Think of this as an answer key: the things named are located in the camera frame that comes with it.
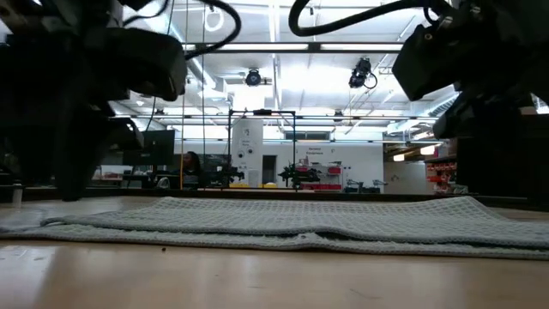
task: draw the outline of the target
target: metal frame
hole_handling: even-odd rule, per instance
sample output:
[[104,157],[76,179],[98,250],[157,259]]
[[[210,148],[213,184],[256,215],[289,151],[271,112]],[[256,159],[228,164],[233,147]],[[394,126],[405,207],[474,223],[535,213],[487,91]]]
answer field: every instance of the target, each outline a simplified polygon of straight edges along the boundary
[[[187,42],[186,51],[202,49],[213,43]],[[398,54],[402,42],[233,42],[211,54],[232,53],[330,53],[330,54]]]
[[[225,118],[227,115],[208,115],[207,118],[220,119]],[[203,115],[153,115],[153,119],[202,119]],[[279,115],[252,115],[251,118],[255,119],[283,119],[283,116]],[[151,115],[117,115],[116,118],[151,118]],[[322,116],[322,115],[296,115],[296,120],[383,120],[383,121],[397,121],[397,120],[420,120],[420,121],[432,121],[433,123],[438,120],[438,117],[424,117],[424,116]]]
[[[180,191],[155,189],[86,189],[83,197],[182,197],[182,198],[236,198],[236,199],[266,199],[290,201],[348,201],[348,202],[382,202],[408,203],[431,201],[439,198],[463,197],[445,195],[405,195],[405,194],[349,194],[349,193],[299,193],[284,192],[273,189],[273,192],[250,190],[242,191]],[[12,190],[0,190],[0,203],[10,203]],[[549,205],[523,197],[484,197],[474,196],[487,207],[502,209],[519,209],[549,212]],[[55,189],[24,190],[23,201],[43,201],[60,199],[59,191]]]
[[[229,110],[229,115],[228,115],[228,126],[227,126],[227,131],[228,131],[228,138],[227,138],[227,148],[228,148],[228,160],[227,160],[227,171],[230,170],[231,168],[231,165],[232,165],[232,157],[231,157],[231,127],[232,127],[232,115],[233,114],[242,114],[242,118],[246,118],[246,114],[247,113],[252,113],[252,116],[259,116],[259,117],[265,117],[266,113],[268,113],[269,115],[273,115],[273,114],[278,114],[282,119],[284,119],[285,121],[286,118],[284,118],[284,114],[290,114],[292,115],[292,118],[293,118],[293,125],[292,125],[292,129],[293,129],[293,142],[292,142],[292,146],[293,146],[293,166],[295,167],[295,143],[296,143],[296,139],[295,139],[295,120],[296,120],[296,116],[295,116],[295,111],[272,111],[272,110],[259,110],[259,111],[234,111],[233,109],[230,109]],[[226,189],[229,189],[230,187],[230,182],[229,182],[229,176],[227,176],[227,188]]]

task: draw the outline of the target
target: desk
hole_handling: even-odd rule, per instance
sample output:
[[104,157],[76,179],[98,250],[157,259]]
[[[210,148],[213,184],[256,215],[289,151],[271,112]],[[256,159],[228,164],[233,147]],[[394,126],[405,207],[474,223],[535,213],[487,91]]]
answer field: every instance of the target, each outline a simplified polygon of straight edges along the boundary
[[[25,203],[31,215],[135,209],[151,197]],[[499,210],[520,220],[549,214]],[[16,210],[2,209],[0,223]],[[479,308],[549,303],[549,263],[0,241],[0,308]]]

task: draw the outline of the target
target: white wall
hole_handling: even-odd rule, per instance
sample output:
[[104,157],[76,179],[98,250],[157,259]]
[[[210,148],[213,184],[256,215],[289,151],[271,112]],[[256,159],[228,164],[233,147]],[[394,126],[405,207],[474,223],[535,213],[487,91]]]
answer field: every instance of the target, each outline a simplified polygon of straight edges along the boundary
[[[285,126],[285,130],[291,131],[292,127],[288,126],[286,123],[282,122]],[[324,121],[324,126],[297,126],[296,130],[307,130],[307,131],[332,131],[335,129],[335,133],[332,135],[337,141],[344,140],[382,140],[383,132],[387,130],[385,127],[356,127],[347,133],[350,129],[348,126],[334,126],[333,121]],[[174,128],[177,128],[176,139],[181,138],[181,125],[174,125]],[[209,125],[202,127],[201,125],[186,125],[183,127],[183,137],[184,138],[228,138],[228,132],[224,125]],[[266,125],[263,126],[263,140],[272,140],[272,139],[283,139],[284,134],[281,133],[278,126],[275,125]]]
[[385,162],[383,166],[384,193],[432,194],[432,184],[426,180],[425,163]]
[[[197,154],[203,153],[201,142],[185,142],[184,152],[194,151]],[[227,154],[226,142],[206,143],[206,153],[212,155]],[[342,165],[351,167],[345,170],[344,179],[364,181],[365,185],[371,185],[374,179],[383,179],[383,145],[380,143],[367,144],[345,144],[345,143],[320,143],[320,142],[298,142],[296,143],[296,161],[304,158],[309,153],[309,161],[328,163],[331,161],[342,161]],[[181,142],[176,142],[176,154],[181,153]],[[276,173],[282,173],[283,167],[293,161],[293,146],[291,142],[266,142],[263,144],[264,155],[276,155]],[[277,178],[277,185],[281,188],[286,186],[281,177]]]

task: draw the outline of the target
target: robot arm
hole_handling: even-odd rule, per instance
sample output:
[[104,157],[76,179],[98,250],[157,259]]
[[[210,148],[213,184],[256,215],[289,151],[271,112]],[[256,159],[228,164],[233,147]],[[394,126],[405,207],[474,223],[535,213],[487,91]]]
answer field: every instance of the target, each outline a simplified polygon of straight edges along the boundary
[[124,28],[154,17],[123,21],[124,5],[139,10],[152,1],[0,0],[1,18],[13,33],[0,45],[0,137],[24,179],[53,174],[63,200],[79,199],[109,148],[142,147],[133,122],[113,118],[108,102],[127,100],[130,91],[175,101],[184,92],[186,61],[232,41],[241,28],[229,5],[201,0],[226,11],[235,28],[185,54],[170,35]]
[[462,0],[453,1],[454,7],[443,0],[400,0],[302,28],[299,13],[308,2],[296,1],[290,12],[289,27],[298,36],[329,33],[399,9],[424,10],[431,25],[416,27],[393,74],[410,100],[452,84],[461,92],[433,127],[437,138],[516,122],[519,102],[531,93],[549,100],[549,7],[544,0]]

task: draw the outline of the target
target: ceiling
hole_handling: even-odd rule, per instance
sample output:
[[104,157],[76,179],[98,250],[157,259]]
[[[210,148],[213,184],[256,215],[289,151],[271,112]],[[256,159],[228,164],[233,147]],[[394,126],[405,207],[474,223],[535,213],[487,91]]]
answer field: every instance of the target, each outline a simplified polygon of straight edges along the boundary
[[[397,42],[404,41],[415,29],[425,22],[420,9],[407,9],[380,16],[373,20],[347,27],[333,33],[316,37],[300,38],[292,34],[288,27],[288,13],[293,0],[226,0],[240,14],[243,26],[235,42],[265,43],[265,42]],[[310,2],[312,9],[305,9],[300,17],[301,26],[321,25],[336,21],[345,16],[353,15],[367,9],[377,7],[388,1],[373,0],[315,0]],[[178,38],[186,43],[213,43],[225,38],[234,27],[229,15],[223,14],[222,21],[217,12],[211,13],[210,8],[204,8],[197,1],[176,0],[173,12],[166,14],[164,23],[142,21],[134,27],[148,27],[157,32],[166,32],[166,21],[172,21],[172,33],[178,32]],[[216,27],[214,31],[205,30],[204,9],[208,12],[208,27]],[[274,61],[279,64],[278,75],[275,76]],[[361,57],[369,58],[372,68],[384,68],[383,72],[375,70],[378,85],[368,91],[366,88],[351,89],[348,80],[351,70]],[[390,74],[390,67],[396,55],[372,54],[268,54],[268,53],[231,53],[209,54],[196,59],[196,63],[204,68],[208,76],[220,77],[216,80],[219,90],[220,83],[225,85],[220,92],[211,91],[205,87],[205,95],[201,94],[201,78],[190,76],[187,95],[176,102],[157,100],[155,108],[164,109],[167,114],[227,113],[229,105],[219,96],[231,99],[232,94],[243,86],[243,76],[249,69],[259,69],[260,75],[268,80],[264,88],[266,95],[265,108],[293,110],[301,114],[333,114],[333,110],[341,109],[346,115],[421,115],[426,108],[437,104],[437,99],[454,93],[452,87],[428,94],[422,100],[411,103],[402,92],[398,82]],[[273,80],[280,89],[280,105],[275,104]],[[181,106],[185,101],[185,110]],[[136,113],[150,114],[153,99],[132,97],[132,100],[121,102]],[[177,120],[156,119],[164,124],[176,124]],[[374,124],[362,121],[360,125]]]

